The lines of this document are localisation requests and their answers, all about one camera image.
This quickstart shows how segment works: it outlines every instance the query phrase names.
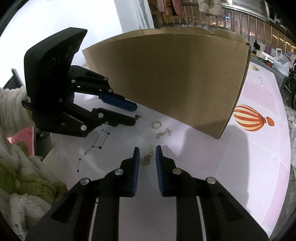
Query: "white wall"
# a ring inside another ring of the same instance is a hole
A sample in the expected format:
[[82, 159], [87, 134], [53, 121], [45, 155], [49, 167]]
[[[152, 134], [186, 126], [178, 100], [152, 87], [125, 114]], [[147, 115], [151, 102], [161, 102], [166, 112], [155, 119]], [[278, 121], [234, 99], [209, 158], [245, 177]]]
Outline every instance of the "white wall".
[[147, 0], [114, 0], [122, 31], [154, 28]]
[[16, 68], [25, 83], [23, 59], [41, 40], [68, 27], [88, 30], [72, 64], [83, 65], [82, 50], [122, 33], [114, 0], [29, 0], [13, 17], [0, 37], [0, 86]]

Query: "railing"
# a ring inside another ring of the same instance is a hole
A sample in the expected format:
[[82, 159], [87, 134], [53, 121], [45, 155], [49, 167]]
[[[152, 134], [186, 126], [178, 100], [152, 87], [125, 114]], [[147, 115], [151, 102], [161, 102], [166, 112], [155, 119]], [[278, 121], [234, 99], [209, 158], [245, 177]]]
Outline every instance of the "railing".
[[239, 6], [222, 3], [224, 16], [208, 15], [199, 11], [197, 0], [182, 1], [185, 14], [173, 16], [171, 6], [168, 5], [170, 15], [157, 12], [157, 27], [200, 27], [213, 30], [215, 28], [237, 32], [253, 43], [263, 43], [267, 52], [281, 48], [283, 52], [296, 52], [295, 38], [282, 25], [270, 21], [254, 11]]

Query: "jewelry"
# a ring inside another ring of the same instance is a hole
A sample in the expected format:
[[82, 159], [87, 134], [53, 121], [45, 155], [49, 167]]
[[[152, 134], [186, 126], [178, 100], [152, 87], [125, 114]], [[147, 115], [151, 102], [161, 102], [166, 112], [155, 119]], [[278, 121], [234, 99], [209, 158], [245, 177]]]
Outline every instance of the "jewelry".
[[152, 122], [152, 128], [153, 129], [159, 129], [161, 127], [161, 123], [159, 121], [153, 121]]
[[166, 135], [167, 133], [168, 133], [169, 136], [171, 136], [172, 135], [172, 130], [169, 129], [169, 128], [167, 128], [165, 132], [157, 133], [156, 136], [155, 136], [155, 138], [156, 139], [159, 139], [160, 137]]
[[156, 146], [149, 145], [148, 150], [146, 151], [146, 155], [144, 156], [144, 159], [141, 161], [141, 165], [147, 166], [150, 165], [150, 159], [153, 156], [153, 153], [155, 152]]

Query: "cardboard edge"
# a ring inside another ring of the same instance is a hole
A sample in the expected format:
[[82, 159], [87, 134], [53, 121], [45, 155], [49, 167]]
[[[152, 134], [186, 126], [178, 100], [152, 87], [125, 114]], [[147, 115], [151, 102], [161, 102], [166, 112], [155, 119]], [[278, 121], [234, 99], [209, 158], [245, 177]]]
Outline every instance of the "cardboard edge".
[[227, 120], [227, 122], [226, 122], [226, 124], [225, 124], [225, 126], [224, 126], [224, 128], [223, 128], [223, 130], [222, 130], [222, 132], [221, 132], [221, 134], [220, 134], [220, 136], [217, 138], [218, 140], [221, 138], [223, 132], [225, 131], [226, 126], [228, 125], [228, 122], [230, 121], [230, 118], [231, 118], [231, 116], [232, 116], [232, 114], [233, 114], [233, 112], [234, 112], [234, 109], [235, 109], [236, 105], [237, 105], [237, 102], [238, 102], [238, 100], [239, 100], [240, 94], [241, 94], [241, 92], [242, 92], [242, 88], [243, 88], [243, 86], [244, 86], [244, 82], [245, 82], [246, 77], [247, 77], [247, 74], [248, 74], [248, 69], [249, 69], [249, 64], [250, 64], [250, 57], [251, 57], [251, 44], [248, 42], [248, 43], [246, 43], [246, 45], [249, 46], [249, 54], [248, 54], [248, 59], [247, 59], [247, 63], [246, 63], [246, 70], [245, 70], [245, 72], [244, 72], [244, 78], [243, 78], [243, 81], [242, 81], [242, 85], [241, 85], [241, 87], [240, 87], [240, 89], [239, 89], [239, 92], [238, 92], [238, 95], [237, 95], [237, 99], [235, 100], [235, 103], [234, 103], [234, 105], [233, 105], [233, 108], [232, 108], [231, 114], [229, 115], [229, 118], [228, 118], [228, 120]]
[[156, 29], [156, 28], [138, 29], [128, 33], [122, 33], [120, 35], [116, 35], [114, 37], [100, 41], [94, 45], [87, 47], [86, 49], [96, 47], [101, 44], [118, 41], [121, 39], [127, 39], [127, 38], [132, 38], [137, 36], [143, 36], [143, 35], [152, 35], [152, 34], [197, 34], [197, 35], [207, 35], [207, 36], [214, 36], [222, 39], [228, 39], [228, 40], [239, 42], [242, 44], [248, 43], [248, 41], [243, 36], [234, 32], [223, 30], [223, 29], [215, 29], [213, 32], [211, 32], [208, 29], [196, 28], [196, 27], [163, 27], [160, 29]]

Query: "constellation print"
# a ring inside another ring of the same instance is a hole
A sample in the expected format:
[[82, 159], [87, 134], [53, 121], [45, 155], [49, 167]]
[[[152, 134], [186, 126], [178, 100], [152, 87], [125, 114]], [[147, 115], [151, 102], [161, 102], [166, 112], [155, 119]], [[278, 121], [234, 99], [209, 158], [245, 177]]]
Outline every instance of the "constellation print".
[[[99, 145], [99, 146], [96, 146], [96, 142], [97, 142], [97, 140], [99, 139], [99, 137], [100, 137], [100, 135], [101, 135], [101, 133], [102, 132], [106, 132], [107, 133], [107, 135], [106, 135], [106, 137], [105, 137], [105, 139], [104, 139], [104, 141], [102, 142], [102, 144], [101, 145]], [[110, 135], [110, 132], [107, 132], [107, 131], [105, 131], [105, 130], [101, 130], [101, 132], [98, 134], [98, 137], [96, 138], [96, 140], [95, 140], [95, 142], [94, 142], [94, 144], [91, 146], [91, 148], [89, 148], [80, 158], [79, 158], [79, 161], [78, 161], [78, 167], [77, 167], [77, 172], [79, 172], [79, 164], [80, 164], [80, 161], [81, 161], [81, 159], [84, 157], [84, 156], [86, 156], [87, 155], [87, 153], [92, 149], [92, 148], [98, 148], [98, 149], [102, 149], [102, 146], [103, 146], [103, 144], [105, 143], [105, 141], [106, 141], [106, 139], [107, 139], [107, 137]]]
[[[254, 74], [254, 73], [248, 73], [248, 74]], [[263, 80], [261, 79], [261, 77], [258, 77], [261, 80], [261, 84], [263, 84]]]

